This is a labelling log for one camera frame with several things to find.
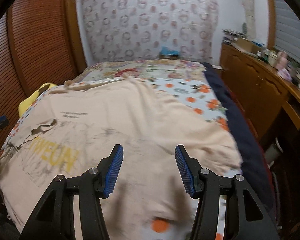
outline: window blind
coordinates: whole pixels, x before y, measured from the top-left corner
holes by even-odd
[[[276,14],[275,48],[300,63],[300,20],[284,0],[274,0]]]

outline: patterned wallpaper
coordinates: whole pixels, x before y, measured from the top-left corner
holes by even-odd
[[[81,0],[96,62],[155,59],[162,46],[184,59],[211,56],[217,0]]]

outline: blue object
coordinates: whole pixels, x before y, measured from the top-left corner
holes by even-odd
[[[186,160],[178,146],[176,147],[176,150],[175,150],[175,157],[176,157],[178,169],[179,169],[179,172],[181,175],[183,185],[185,186],[186,192],[190,195],[190,197],[193,197],[193,195],[195,193],[194,178],[193,178],[193,176],[189,170],[189,167],[186,163]]]
[[[252,43],[256,44],[258,47],[261,47],[261,48],[264,46],[264,44],[258,43],[256,41],[252,41]]]
[[[179,51],[177,50],[169,50],[166,46],[162,46],[162,49],[160,51],[160,55],[174,55],[178,56]]]
[[[119,174],[122,161],[123,161],[123,147],[120,145],[110,165],[108,173],[106,174],[105,189],[103,190],[103,193],[106,197],[109,197],[109,195],[114,190],[114,185],[117,181],[117,177]]]

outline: floral pattern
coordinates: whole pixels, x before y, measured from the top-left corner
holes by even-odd
[[[136,78],[179,78],[206,82],[206,68],[197,62],[186,60],[139,60],[97,63],[87,68],[74,82],[96,81],[128,74]]]
[[[145,80],[151,83],[152,88],[173,95],[181,103],[192,108],[194,112],[202,115],[206,121],[215,121],[220,124],[221,128],[228,130],[226,108],[222,107],[220,101],[216,99],[208,82],[167,78]]]
[[[217,0],[78,1],[94,62],[154,59],[162,46],[185,59],[211,56]]]

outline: bed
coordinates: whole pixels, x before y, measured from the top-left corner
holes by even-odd
[[[230,93],[210,64],[183,60],[103,62],[86,69],[74,79],[74,82],[92,84],[101,80],[118,78],[123,74],[146,80],[154,89],[173,95],[206,121],[217,122],[221,128],[228,130],[237,143],[243,164],[241,170],[229,170],[225,176],[232,178],[235,174],[242,173],[274,220],[273,192],[264,165],[262,150],[249,131],[240,110],[232,101]],[[34,106],[35,104],[26,111],[25,115],[28,115]],[[0,161],[6,143],[18,132],[18,124],[22,122],[21,120],[22,117],[2,146]],[[191,202],[192,219],[195,217],[197,204],[197,200]],[[225,199],[222,196],[219,208],[217,239],[222,239],[225,226]],[[191,228],[191,223],[180,226],[173,221],[154,219],[143,225],[142,237],[145,240],[182,240],[189,237]]]

